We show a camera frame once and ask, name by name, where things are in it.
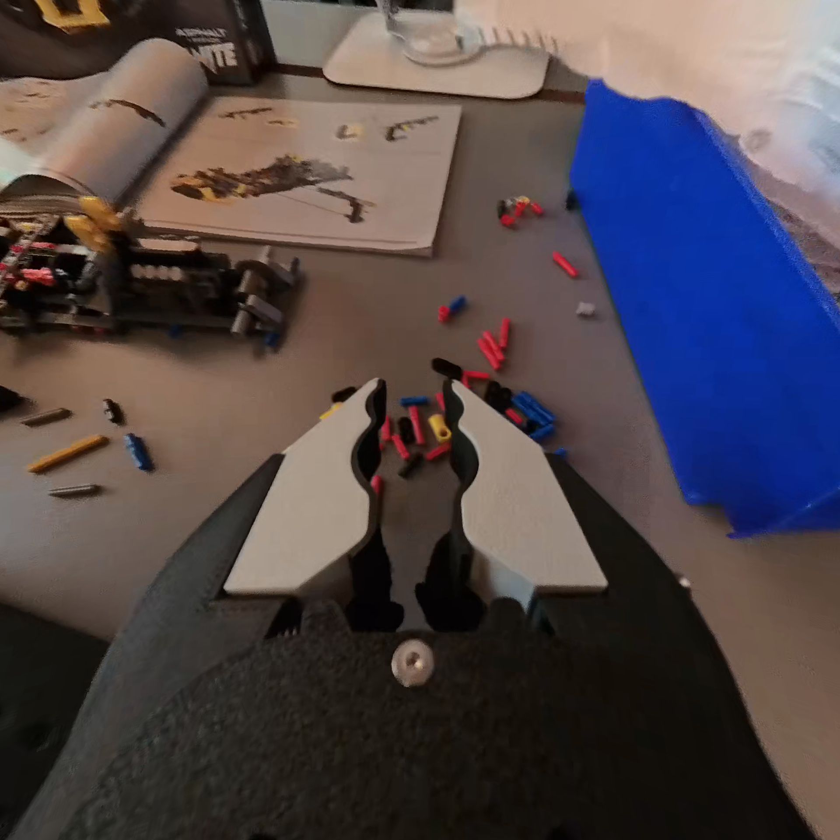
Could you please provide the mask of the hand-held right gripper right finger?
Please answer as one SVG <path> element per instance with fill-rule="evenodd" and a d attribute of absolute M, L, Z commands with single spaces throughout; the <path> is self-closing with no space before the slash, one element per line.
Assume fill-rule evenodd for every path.
<path fill-rule="evenodd" d="M 481 601 L 591 595 L 607 580 L 548 456 L 458 381 L 444 386 L 458 479 L 455 560 Z"/>

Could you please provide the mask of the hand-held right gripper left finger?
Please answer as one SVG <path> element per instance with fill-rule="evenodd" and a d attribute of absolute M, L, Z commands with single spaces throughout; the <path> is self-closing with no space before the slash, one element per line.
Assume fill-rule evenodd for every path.
<path fill-rule="evenodd" d="M 383 379 L 371 379 L 280 455 L 224 582 L 227 596 L 343 596 L 377 529 Z"/>

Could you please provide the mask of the pile of red blue lego pins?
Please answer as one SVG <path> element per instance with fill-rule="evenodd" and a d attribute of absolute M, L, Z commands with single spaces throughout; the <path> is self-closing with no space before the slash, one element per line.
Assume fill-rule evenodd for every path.
<path fill-rule="evenodd" d="M 572 211 L 575 210 L 578 205 L 579 202 L 577 195 L 574 190 L 569 190 L 565 200 L 565 209 L 567 211 Z M 542 210 L 536 202 L 529 203 L 522 199 L 522 201 L 516 205 L 516 213 L 514 216 L 511 216 L 510 214 L 505 215 L 505 213 L 503 213 L 500 216 L 501 222 L 504 225 L 508 225 L 508 223 L 513 224 L 516 221 L 516 217 L 519 217 L 520 211 L 523 207 L 531 208 L 531 210 L 533 210 L 533 212 L 537 215 L 542 213 Z M 552 252 L 552 260 L 570 278 L 573 279 L 579 276 L 580 272 L 578 269 L 576 269 L 569 260 L 563 257 L 559 251 L 555 250 Z M 445 322 L 450 317 L 454 317 L 454 315 L 460 311 L 458 307 L 462 304 L 466 304 L 466 298 L 464 296 L 455 299 L 448 307 L 439 308 L 437 313 L 438 320 L 440 322 Z M 595 316 L 595 313 L 595 305 L 586 301 L 581 301 L 575 310 L 575 315 L 579 318 L 590 319 Z M 498 340 L 494 334 L 488 330 L 483 331 L 476 340 L 479 351 L 482 353 L 494 372 L 499 372 L 506 360 L 505 350 L 508 348 L 510 328 L 511 320 L 505 317 L 500 322 Z M 502 414 L 509 420 L 512 420 L 514 425 L 521 431 L 528 432 L 530 438 L 535 442 L 543 440 L 553 432 L 555 418 L 551 413 L 549 413 L 546 409 L 539 407 L 537 402 L 535 402 L 535 400 L 530 396 L 524 394 L 515 396 L 510 396 L 508 394 L 507 396 L 504 396 L 502 393 L 504 389 L 501 389 L 497 381 L 491 379 L 489 373 L 485 373 L 483 371 L 468 371 L 457 364 L 450 363 L 447 360 L 440 358 L 434 358 L 432 366 L 437 373 L 443 375 L 444 377 L 449 379 L 459 378 L 461 384 L 467 389 L 469 389 L 471 380 L 487 381 L 486 396 L 490 398 L 490 407 L 500 407 Z M 355 390 L 353 388 L 350 388 L 349 390 L 345 389 L 344 392 L 341 392 L 340 394 L 336 392 L 333 395 L 333 398 L 340 397 L 340 399 L 332 404 L 327 412 L 320 415 L 319 421 L 330 417 L 338 411 L 344 403 L 349 401 L 350 396 L 354 393 Z M 424 396 L 417 398 L 413 396 L 407 397 L 407 399 L 402 401 L 402 404 L 407 406 L 411 416 L 411 425 L 415 436 L 413 441 L 417 445 L 421 446 L 425 446 L 425 438 L 421 430 L 419 414 L 417 411 L 418 407 L 420 405 L 425 405 L 426 402 L 427 400 Z M 448 431 L 443 414 L 438 414 L 439 415 L 433 415 L 428 418 L 429 426 L 432 429 L 437 441 L 436 447 L 429 449 L 424 453 L 415 453 L 415 455 L 409 454 L 408 449 L 406 448 L 407 439 L 406 441 L 403 441 L 400 437 L 399 423 L 392 427 L 390 418 L 385 418 L 385 423 L 381 429 L 381 445 L 386 445 L 389 441 L 391 441 L 398 450 L 400 456 L 406 459 L 405 468 L 403 472 L 400 473 L 401 476 L 408 476 L 412 469 L 420 463 L 422 459 L 432 461 L 440 459 L 448 454 L 451 445 L 451 434 Z"/>

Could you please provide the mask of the blue plastic bin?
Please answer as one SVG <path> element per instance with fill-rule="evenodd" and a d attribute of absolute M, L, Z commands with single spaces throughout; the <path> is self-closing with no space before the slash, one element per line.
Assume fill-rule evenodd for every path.
<path fill-rule="evenodd" d="M 590 80 L 570 186 L 683 497 L 837 530 L 838 306 L 712 121 Z"/>

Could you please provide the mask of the lego car chassis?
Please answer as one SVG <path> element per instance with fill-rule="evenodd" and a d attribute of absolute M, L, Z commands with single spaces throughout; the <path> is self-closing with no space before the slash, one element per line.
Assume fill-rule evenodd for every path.
<path fill-rule="evenodd" d="M 155 235 L 94 196 L 2 199 L 1 330 L 118 334 L 131 327 L 261 335 L 277 346 L 305 275 L 270 246 L 233 261 L 194 235 Z"/>

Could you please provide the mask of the lego instruction booklet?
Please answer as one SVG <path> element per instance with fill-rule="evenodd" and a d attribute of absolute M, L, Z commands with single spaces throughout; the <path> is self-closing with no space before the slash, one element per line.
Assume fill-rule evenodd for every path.
<path fill-rule="evenodd" d="M 463 109 L 213 95 L 161 38 L 75 80 L 2 80 L 2 203 L 132 205 L 148 228 L 429 255 Z"/>

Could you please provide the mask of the yellow lego axle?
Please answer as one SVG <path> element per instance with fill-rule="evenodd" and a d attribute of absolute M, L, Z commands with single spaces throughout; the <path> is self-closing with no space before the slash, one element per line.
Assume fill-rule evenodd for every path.
<path fill-rule="evenodd" d="M 109 443 L 110 438 L 101 434 L 94 434 L 78 439 L 66 447 L 37 458 L 34 462 L 26 466 L 26 471 L 30 475 L 42 475 L 90 452 L 99 450 Z"/>

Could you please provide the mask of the yellow car lego box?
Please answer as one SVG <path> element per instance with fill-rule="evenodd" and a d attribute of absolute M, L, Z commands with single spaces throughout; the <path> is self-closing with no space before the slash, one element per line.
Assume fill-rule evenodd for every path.
<path fill-rule="evenodd" d="M 2 1 L 1 78 L 92 76 L 155 38 L 223 86 L 252 85 L 276 62 L 257 1 Z"/>

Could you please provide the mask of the wooden document stand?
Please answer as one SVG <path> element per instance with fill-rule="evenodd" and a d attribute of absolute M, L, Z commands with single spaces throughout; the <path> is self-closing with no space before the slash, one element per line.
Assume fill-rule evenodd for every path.
<path fill-rule="evenodd" d="M 494 3 L 453 2 L 453 10 L 405 10 L 377 2 L 324 64 L 335 85 L 521 100 L 543 88 L 550 50 L 489 21 Z"/>

